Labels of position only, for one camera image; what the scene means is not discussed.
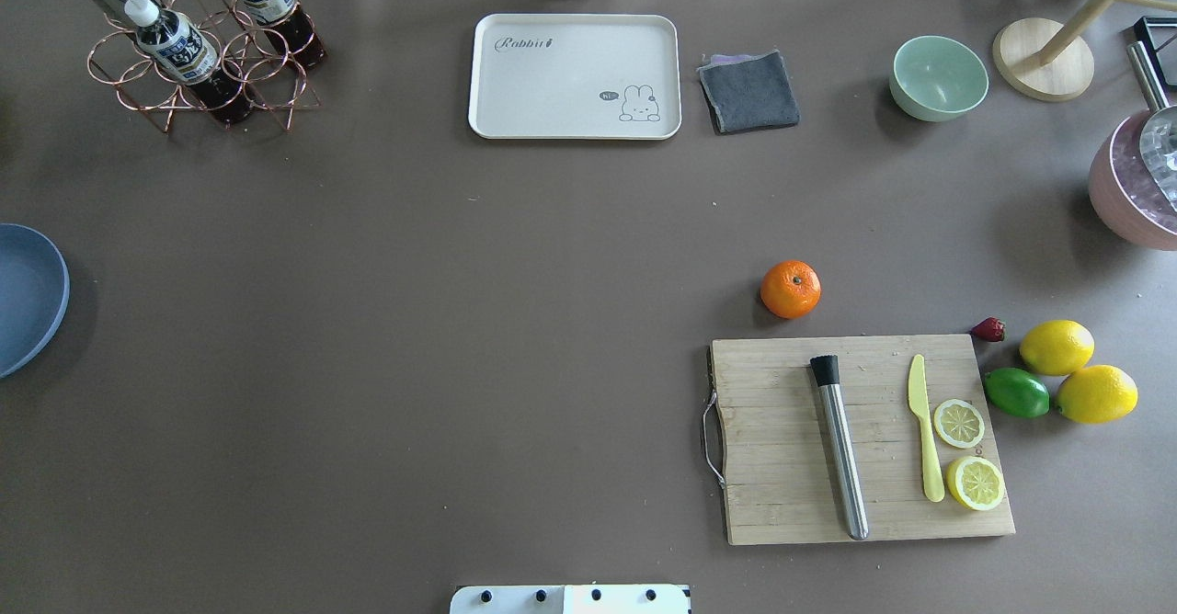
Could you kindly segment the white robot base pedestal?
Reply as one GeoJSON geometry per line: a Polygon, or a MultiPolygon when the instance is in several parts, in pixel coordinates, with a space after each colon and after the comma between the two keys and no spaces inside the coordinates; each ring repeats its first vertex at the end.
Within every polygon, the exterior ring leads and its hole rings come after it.
{"type": "Polygon", "coordinates": [[[689,586],[585,583],[467,586],[451,598],[450,613],[690,613],[689,586]]]}

